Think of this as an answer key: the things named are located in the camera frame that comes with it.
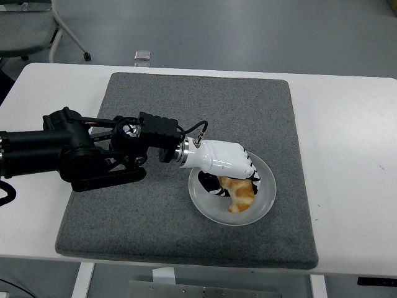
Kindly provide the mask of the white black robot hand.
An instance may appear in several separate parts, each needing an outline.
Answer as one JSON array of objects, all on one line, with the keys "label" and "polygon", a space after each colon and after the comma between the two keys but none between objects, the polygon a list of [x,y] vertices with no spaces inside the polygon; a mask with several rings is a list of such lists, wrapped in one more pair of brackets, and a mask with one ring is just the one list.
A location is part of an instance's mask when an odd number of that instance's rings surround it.
[{"label": "white black robot hand", "polygon": [[238,143],[203,140],[199,147],[186,137],[174,158],[181,168],[199,168],[198,180],[210,194],[229,197],[230,192],[218,178],[247,179],[256,194],[261,185],[258,170],[247,151]]}]

